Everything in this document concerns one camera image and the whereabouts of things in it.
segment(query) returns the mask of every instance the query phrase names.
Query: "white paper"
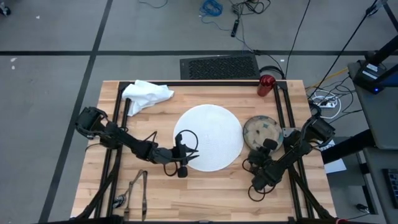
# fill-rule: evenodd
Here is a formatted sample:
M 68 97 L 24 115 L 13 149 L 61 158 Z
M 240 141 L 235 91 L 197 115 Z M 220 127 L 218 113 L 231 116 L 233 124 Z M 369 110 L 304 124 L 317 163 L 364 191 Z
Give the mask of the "white paper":
M 136 80 L 123 91 L 122 98 L 129 98 L 132 105 L 128 116 L 134 116 L 142 109 L 154 106 L 156 103 L 170 99 L 174 91 L 169 90 L 166 85 L 158 86 L 153 83 Z
M 331 140 L 329 144 L 325 147 L 319 148 L 321 151 L 327 150 L 330 147 L 334 146 L 335 142 Z M 342 159 L 338 159 L 333 162 L 329 162 L 328 164 L 325 164 L 325 171 L 327 174 L 331 174 L 333 172 L 339 172 L 339 171 L 344 171 L 346 170 L 347 167 L 345 166 L 344 162 Z

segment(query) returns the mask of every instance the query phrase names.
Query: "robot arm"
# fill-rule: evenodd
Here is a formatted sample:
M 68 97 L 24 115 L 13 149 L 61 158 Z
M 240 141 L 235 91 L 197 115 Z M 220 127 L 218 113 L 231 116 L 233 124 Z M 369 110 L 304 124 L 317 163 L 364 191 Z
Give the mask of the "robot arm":
M 108 115 L 98 108 L 84 108 L 76 120 L 75 126 L 76 130 L 88 139 L 99 136 L 100 143 L 110 149 L 125 145 L 137 158 L 153 164 L 166 165 L 169 162 L 179 162 L 180 166 L 183 167 L 188 164 L 188 161 L 198 157 L 198 155 L 187 156 L 187 153 L 193 154 L 198 151 L 181 144 L 181 133 L 175 137 L 175 146 L 171 150 L 158 147 L 158 144 L 154 141 L 134 138 L 125 129 L 120 128 L 118 124 L 109 121 Z

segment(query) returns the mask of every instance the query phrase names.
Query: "white cloth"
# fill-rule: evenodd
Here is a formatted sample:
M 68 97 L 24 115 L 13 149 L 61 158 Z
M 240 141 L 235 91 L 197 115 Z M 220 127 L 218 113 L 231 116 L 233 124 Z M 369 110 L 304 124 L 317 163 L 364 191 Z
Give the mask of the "white cloth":
M 182 130 L 191 130 L 198 136 L 199 157 L 189 161 L 195 170 L 211 172 L 228 167 L 243 148 L 242 126 L 229 110 L 216 105 L 200 105 L 185 112 L 174 127 L 174 137 Z M 181 133 L 182 144 L 194 149 L 195 136 Z
M 124 89 L 122 98 L 129 98 L 132 105 L 129 108 L 128 116 L 134 116 L 142 109 L 154 106 L 156 103 L 170 99 L 174 91 L 169 90 L 167 85 L 155 85 L 153 83 L 136 80 Z

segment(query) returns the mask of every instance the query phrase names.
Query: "black object on floor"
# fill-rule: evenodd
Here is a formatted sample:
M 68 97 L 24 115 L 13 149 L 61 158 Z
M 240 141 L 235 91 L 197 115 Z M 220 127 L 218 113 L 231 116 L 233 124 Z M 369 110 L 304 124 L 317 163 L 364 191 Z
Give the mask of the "black object on floor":
M 180 59 L 182 80 L 259 79 L 254 54 Z

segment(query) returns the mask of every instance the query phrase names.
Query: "metal tongs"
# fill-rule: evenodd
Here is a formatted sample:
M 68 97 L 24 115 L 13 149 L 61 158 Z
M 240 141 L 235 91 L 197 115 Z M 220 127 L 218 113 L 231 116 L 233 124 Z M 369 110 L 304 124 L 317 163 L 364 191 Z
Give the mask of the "metal tongs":
M 121 194 L 119 196 L 117 196 L 113 202 L 113 207 L 114 208 L 118 208 L 120 206 L 122 206 L 125 201 L 126 201 L 126 195 L 127 196 L 127 206 L 124 209 L 124 215 L 123 215 L 123 219 L 124 221 L 128 221 L 129 220 L 129 215 L 130 215 L 130 196 L 131 196 L 131 192 L 132 192 L 132 186 L 134 185 L 134 183 L 137 182 L 138 178 L 142 175 L 143 177 L 143 181 L 144 181 L 144 192 L 142 195 L 142 221 L 144 221 L 146 219 L 147 216 L 147 178 L 148 178 L 148 171 L 146 170 L 139 170 L 138 174 L 136 175 L 136 178 L 133 181 L 129 182 L 129 188 L 126 190 L 126 192 L 124 194 Z

